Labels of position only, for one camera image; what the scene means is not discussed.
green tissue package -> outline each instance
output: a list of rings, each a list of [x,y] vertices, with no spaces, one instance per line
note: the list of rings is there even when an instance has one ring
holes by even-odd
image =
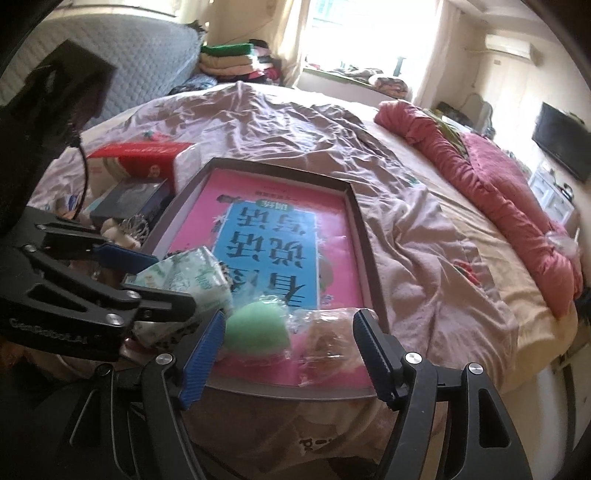
[[[197,304],[195,315],[186,322],[135,322],[134,336],[144,347],[172,349],[183,335],[193,333],[202,320],[209,320],[218,310],[226,314],[232,311],[230,285],[217,258],[206,247],[165,258],[129,276],[126,283],[189,293]]]

plastic bag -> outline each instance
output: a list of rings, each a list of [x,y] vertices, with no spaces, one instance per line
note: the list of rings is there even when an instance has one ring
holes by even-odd
[[[581,266],[581,250],[579,244],[571,237],[558,232],[550,231],[546,233],[545,237],[548,243],[558,250],[558,253],[561,253],[570,260],[577,275],[582,276],[583,268]]]
[[[301,387],[321,383],[363,365],[353,337],[353,316],[358,311],[358,308],[343,308],[294,313],[293,325],[298,328],[307,325],[306,346],[300,365]]]
[[[206,247],[172,255],[126,282],[189,293],[197,305],[195,315],[186,322],[135,322],[134,336],[144,347],[170,350],[184,335],[193,333],[202,320],[210,319],[218,310],[226,314],[232,311],[230,285],[217,258]]]

air conditioner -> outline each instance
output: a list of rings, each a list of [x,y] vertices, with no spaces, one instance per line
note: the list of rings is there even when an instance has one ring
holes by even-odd
[[[534,46],[528,41],[489,34],[485,38],[485,45],[488,50],[515,55],[535,64]]]

window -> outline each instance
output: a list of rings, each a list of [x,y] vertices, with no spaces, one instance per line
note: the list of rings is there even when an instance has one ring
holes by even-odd
[[[316,0],[307,61],[322,70],[355,66],[422,78],[436,32],[436,0]]]

red blanket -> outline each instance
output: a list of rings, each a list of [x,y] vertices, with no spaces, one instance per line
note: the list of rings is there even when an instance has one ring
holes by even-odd
[[[417,147],[496,225],[530,272],[555,317],[566,315],[581,292],[581,273],[546,240],[547,232],[564,231],[542,211],[523,175],[517,173],[514,161],[493,143],[473,134],[463,137],[470,160],[464,159],[433,119],[403,100],[382,102],[375,122]]]

